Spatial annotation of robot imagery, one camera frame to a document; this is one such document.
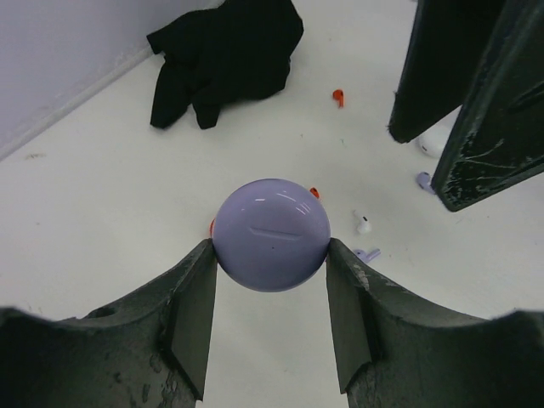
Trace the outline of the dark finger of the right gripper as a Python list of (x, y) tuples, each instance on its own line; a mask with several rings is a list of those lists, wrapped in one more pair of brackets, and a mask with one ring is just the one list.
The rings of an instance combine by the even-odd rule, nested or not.
[(543, 171), (543, 3), (507, 1), (436, 167), (451, 212)]
[(388, 131), (408, 143), (460, 106), (503, 1), (419, 1)]

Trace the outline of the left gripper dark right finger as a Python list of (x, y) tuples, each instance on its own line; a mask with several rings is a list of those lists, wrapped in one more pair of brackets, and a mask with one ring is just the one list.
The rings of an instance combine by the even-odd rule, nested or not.
[(494, 320), (439, 306), (360, 261), (326, 256), (339, 388), (352, 407), (540, 407), (543, 314)]

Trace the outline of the purple earbud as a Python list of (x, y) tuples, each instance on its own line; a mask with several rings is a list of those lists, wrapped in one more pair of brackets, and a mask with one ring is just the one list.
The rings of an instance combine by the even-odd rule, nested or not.
[(435, 196), (436, 193), (431, 185), (432, 176), (427, 172), (420, 172), (416, 176), (416, 183), (422, 189), (427, 191), (429, 194)]
[(378, 248), (372, 249), (369, 252), (362, 249), (354, 249), (354, 254), (362, 263), (368, 264), (373, 259), (379, 257), (381, 255), (381, 251)]

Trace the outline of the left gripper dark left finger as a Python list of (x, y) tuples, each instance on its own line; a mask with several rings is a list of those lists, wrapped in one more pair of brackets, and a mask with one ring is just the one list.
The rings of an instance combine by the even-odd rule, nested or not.
[(210, 240), (81, 319), (1, 311), (4, 407), (192, 407), (204, 395), (217, 282)]

